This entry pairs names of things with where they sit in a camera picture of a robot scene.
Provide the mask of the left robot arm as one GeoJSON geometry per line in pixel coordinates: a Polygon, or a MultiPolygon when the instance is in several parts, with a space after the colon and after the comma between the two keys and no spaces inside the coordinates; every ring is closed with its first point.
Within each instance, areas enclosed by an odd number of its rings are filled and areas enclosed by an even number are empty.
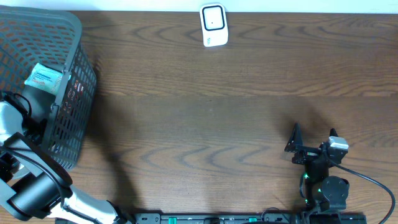
{"type": "Polygon", "coordinates": [[[14,218],[53,218],[56,223],[135,223],[107,200],[73,186],[68,172],[23,134],[31,109],[20,94],[1,92],[1,206],[14,218]]]}

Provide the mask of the white teal wipes packet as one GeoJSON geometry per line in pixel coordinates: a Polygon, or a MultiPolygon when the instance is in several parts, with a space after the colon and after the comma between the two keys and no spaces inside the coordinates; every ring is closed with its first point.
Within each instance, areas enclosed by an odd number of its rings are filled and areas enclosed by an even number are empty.
{"type": "Polygon", "coordinates": [[[62,72],[37,63],[24,84],[56,96],[60,89],[62,78],[62,72]]]}

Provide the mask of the red chocolate bar wrapper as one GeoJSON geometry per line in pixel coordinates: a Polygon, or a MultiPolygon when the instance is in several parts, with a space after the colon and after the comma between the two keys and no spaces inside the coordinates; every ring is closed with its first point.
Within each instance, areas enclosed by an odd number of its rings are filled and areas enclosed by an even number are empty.
{"type": "Polygon", "coordinates": [[[83,96],[84,86],[78,80],[73,82],[72,87],[67,91],[67,99],[63,103],[63,110],[70,116],[80,106],[81,97],[83,96]]]}

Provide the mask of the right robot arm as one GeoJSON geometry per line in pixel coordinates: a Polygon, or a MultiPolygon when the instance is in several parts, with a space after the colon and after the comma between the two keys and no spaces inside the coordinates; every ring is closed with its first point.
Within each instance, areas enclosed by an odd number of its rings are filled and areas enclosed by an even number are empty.
{"type": "Polygon", "coordinates": [[[346,139],[339,137],[334,128],[330,130],[328,140],[318,147],[305,146],[300,125],[294,124],[284,151],[294,154],[292,163],[304,166],[299,192],[305,199],[306,209],[300,213],[299,222],[339,220],[338,212],[346,208],[349,182],[330,175],[329,169],[341,164],[348,148],[346,139]]]}

